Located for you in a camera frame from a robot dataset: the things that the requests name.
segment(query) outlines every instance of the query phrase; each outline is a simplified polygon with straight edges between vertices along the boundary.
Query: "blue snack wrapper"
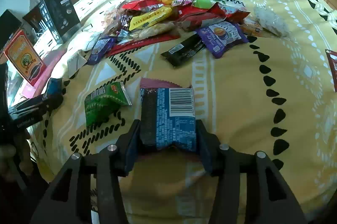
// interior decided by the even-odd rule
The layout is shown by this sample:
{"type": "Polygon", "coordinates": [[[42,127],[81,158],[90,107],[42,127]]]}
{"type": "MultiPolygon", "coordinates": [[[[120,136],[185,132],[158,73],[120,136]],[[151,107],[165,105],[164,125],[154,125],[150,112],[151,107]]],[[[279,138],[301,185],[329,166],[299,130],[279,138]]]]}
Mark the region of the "blue snack wrapper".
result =
{"type": "Polygon", "coordinates": [[[112,46],[116,43],[116,37],[106,36],[98,39],[94,48],[92,49],[91,55],[87,61],[88,65],[95,65],[101,61],[103,56],[111,50],[112,46]]]}
{"type": "Polygon", "coordinates": [[[140,139],[148,150],[169,146],[195,152],[194,96],[191,88],[142,89],[140,139]]]}
{"type": "Polygon", "coordinates": [[[222,21],[196,30],[207,49],[215,58],[220,58],[235,45],[247,43],[248,39],[236,23],[222,21]]]}

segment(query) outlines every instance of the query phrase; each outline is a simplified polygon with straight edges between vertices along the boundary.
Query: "black product box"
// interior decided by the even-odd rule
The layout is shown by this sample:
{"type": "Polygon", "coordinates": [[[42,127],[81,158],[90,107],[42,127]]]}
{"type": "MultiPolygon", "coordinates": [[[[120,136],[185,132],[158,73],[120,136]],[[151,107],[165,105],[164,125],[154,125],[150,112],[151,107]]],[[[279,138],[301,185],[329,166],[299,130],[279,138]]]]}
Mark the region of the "black product box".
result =
{"type": "Polygon", "coordinates": [[[7,41],[20,28],[21,21],[18,20],[8,9],[0,16],[0,54],[7,41]]]}
{"type": "Polygon", "coordinates": [[[38,8],[57,44],[67,42],[81,28],[71,0],[41,0],[38,8]]]}

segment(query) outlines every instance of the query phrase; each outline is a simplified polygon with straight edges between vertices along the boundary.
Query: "patterned bedspread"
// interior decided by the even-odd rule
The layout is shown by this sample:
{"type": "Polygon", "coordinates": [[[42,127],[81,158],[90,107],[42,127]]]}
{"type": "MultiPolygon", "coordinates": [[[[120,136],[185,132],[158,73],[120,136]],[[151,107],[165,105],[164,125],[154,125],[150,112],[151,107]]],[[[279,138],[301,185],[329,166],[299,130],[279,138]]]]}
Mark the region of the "patterned bedspread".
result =
{"type": "MultiPolygon", "coordinates": [[[[121,1],[80,0],[75,8],[83,25],[95,25],[121,1]]],[[[192,85],[196,117],[221,143],[244,153],[265,151],[306,213],[325,205],[337,182],[337,95],[325,54],[337,51],[337,13],[322,0],[241,1],[250,11],[262,5],[283,17],[293,41],[251,39],[221,59],[205,49],[174,69],[160,54],[191,35],[185,33],[86,65],[70,79],[62,59],[53,74],[64,76],[64,102],[33,129],[32,151],[42,176],[52,180],[73,152],[97,153],[126,133],[140,119],[139,82],[147,77],[192,85]],[[85,97],[114,81],[125,83],[133,105],[86,128],[85,97]]],[[[76,37],[72,44],[83,42],[76,37]]],[[[217,178],[197,158],[167,150],[137,162],[120,185],[130,223],[206,223],[217,178]]],[[[95,188],[92,179],[94,208],[95,188]]],[[[242,176],[239,223],[245,191],[242,176]]]]}

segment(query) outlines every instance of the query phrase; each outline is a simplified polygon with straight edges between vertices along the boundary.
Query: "metal screw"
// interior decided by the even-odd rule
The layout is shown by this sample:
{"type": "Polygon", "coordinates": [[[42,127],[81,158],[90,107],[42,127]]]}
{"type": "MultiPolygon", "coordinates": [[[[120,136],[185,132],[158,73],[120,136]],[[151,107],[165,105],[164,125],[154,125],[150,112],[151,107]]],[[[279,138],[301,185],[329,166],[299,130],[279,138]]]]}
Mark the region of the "metal screw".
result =
{"type": "Polygon", "coordinates": [[[81,157],[81,154],[80,153],[73,153],[72,155],[71,155],[71,159],[73,159],[73,160],[77,160],[77,159],[79,159],[81,157]]]}
{"type": "Polygon", "coordinates": [[[258,156],[259,158],[265,158],[265,157],[266,157],[266,154],[265,154],[264,152],[259,151],[259,152],[257,152],[257,156],[258,156]]]}
{"type": "Polygon", "coordinates": [[[108,151],[113,152],[117,150],[117,146],[115,144],[111,144],[107,147],[108,151]]]}
{"type": "Polygon", "coordinates": [[[230,148],[228,144],[221,144],[219,147],[220,147],[220,150],[223,150],[223,151],[227,151],[230,148]]]}

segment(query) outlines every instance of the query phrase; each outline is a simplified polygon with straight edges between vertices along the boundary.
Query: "pink box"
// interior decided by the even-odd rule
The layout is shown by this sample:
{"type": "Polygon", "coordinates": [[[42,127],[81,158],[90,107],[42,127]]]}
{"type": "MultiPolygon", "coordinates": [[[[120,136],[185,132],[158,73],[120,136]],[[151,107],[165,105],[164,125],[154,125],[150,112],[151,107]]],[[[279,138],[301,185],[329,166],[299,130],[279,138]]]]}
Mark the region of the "pink box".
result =
{"type": "Polygon", "coordinates": [[[28,82],[26,82],[26,86],[24,86],[21,92],[25,98],[33,98],[42,93],[42,90],[47,84],[55,65],[65,53],[66,49],[57,49],[47,53],[47,55],[43,58],[43,62],[46,64],[47,68],[43,71],[34,86],[31,86],[28,82]]]}

